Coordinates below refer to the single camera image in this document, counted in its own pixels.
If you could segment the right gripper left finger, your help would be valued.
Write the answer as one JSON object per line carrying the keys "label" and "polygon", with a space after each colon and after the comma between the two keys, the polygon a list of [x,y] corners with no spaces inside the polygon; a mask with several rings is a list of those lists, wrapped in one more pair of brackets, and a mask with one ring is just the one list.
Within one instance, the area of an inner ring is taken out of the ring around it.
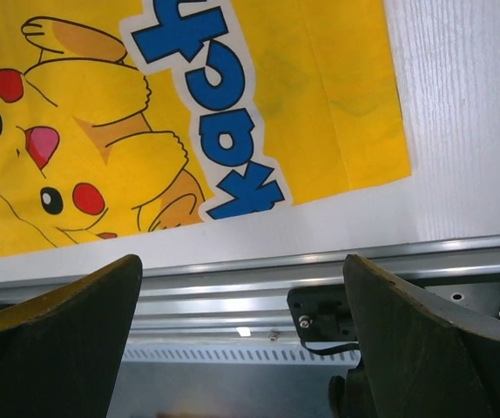
{"label": "right gripper left finger", "polygon": [[35,298],[0,303],[0,417],[105,417],[142,281],[127,255]]}

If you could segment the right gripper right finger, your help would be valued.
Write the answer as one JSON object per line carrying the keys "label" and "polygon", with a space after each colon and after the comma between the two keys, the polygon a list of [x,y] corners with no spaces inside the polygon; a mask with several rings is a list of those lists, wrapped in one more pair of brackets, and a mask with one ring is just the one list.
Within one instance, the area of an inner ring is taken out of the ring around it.
{"label": "right gripper right finger", "polygon": [[343,276],[378,416],[500,417],[499,319],[358,255]]}

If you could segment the yellow pikachu cloth placemat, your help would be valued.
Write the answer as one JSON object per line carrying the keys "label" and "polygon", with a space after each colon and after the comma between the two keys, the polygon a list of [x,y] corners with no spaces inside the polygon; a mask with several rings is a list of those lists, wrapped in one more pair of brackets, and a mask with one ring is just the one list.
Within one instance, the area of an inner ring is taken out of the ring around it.
{"label": "yellow pikachu cloth placemat", "polygon": [[410,173],[380,1],[0,1],[0,258]]}

